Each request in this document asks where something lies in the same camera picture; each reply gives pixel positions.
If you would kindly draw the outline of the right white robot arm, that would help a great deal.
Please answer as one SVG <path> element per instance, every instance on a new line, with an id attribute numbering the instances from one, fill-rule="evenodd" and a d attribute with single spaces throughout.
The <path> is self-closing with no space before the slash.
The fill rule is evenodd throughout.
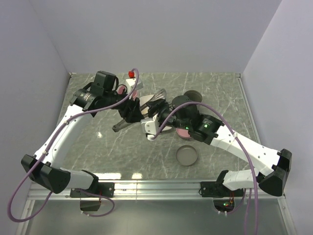
<path id="1" fill-rule="evenodd" d="M 234 131 L 225 119 L 199 112 L 200 102 L 180 95 L 171 104 L 165 99 L 148 101 L 148 118 L 141 122 L 152 141 L 164 127 L 188 131 L 190 137 L 246 161 L 248 170 L 223 170 L 217 180 L 201 182 L 202 197 L 242 196 L 245 188 L 260 188 L 271 196 L 282 196 L 291 171 L 292 153 L 265 147 Z"/>

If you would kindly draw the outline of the metal food tongs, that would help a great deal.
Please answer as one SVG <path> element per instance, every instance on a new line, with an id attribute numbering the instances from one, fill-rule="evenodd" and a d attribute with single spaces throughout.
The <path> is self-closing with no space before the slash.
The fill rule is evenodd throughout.
<path id="1" fill-rule="evenodd" d="M 149 101 L 156 101 L 158 99 L 165 99 L 166 98 L 166 90 L 161 89 L 157 91 L 155 94 L 150 94 L 150 95 L 145 95 L 139 98 L 139 111 L 143 115 L 144 118 L 148 116 L 148 109 L 149 107 L 146 105 L 147 102 Z M 127 123 L 125 120 L 121 120 L 119 123 L 115 124 L 112 127 L 112 130 L 114 132 L 119 132 L 120 130 L 130 126 L 131 123 Z"/>

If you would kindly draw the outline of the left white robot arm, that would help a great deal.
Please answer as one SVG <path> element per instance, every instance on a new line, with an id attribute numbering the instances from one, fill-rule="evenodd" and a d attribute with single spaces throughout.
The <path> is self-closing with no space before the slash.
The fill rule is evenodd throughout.
<path id="1" fill-rule="evenodd" d="M 139 100 L 132 98 L 132 93 L 143 87 L 137 69 L 129 72 L 124 85 L 126 90 L 119 94 L 117 76 L 98 71 L 92 82 L 77 90 L 48 140 L 35 154 L 22 158 L 21 164 L 27 178 L 55 194 L 67 188 L 81 188 L 86 196 L 95 196 L 99 191 L 98 177 L 85 170 L 63 169 L 63 161 L 82 130 L 97 113 L 117 110 L 128 123 L 143 118 Z"/>

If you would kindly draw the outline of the pink cylindrical container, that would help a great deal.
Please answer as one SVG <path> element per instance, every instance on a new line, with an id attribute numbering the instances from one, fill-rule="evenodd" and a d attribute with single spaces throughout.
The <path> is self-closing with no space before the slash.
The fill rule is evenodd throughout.
<path id="1" fill-rule="evenodd" d="M 118 88 L 117 88 L 117 93 L 118 93 L 118 94 L 123 94 L 123 93 L 126 92 L 126 91 L 127 91 L 127 87 L 126 87 L 124 84 L 119 85 Z M 134 91 L 134 92 L 132 93 L 132 99 L 133 99 L 133 100 L 136 99 L 137 93 L 138 93 L 138 91 Z"/>

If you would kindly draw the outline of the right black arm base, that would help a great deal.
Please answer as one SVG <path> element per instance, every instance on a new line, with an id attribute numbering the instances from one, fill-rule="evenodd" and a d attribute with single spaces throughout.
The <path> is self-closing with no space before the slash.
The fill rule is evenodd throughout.
<path id="1" fill-rule="evenodd" d="M 222 183 L 213 181 L 202 181 L 200 182 L 199 194 L 202 197 L 212 197 L 212 198 L 224 198 L 224 197 L 242 197 L 244 195 L 243 189 L 237 189 L 231 191 L 225 187 Z"/>

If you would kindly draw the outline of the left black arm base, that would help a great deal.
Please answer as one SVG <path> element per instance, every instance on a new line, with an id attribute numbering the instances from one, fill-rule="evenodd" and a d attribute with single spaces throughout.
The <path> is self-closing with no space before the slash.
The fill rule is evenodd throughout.
<path id="1" fill-rule="evenodd" d="M 114 195 L 113 182 L 96 182 L 93 183 L 88 189 L 75 188 L 70 191 L 70 198 L 87 198 L 105 196 L 112 198 Z"/>

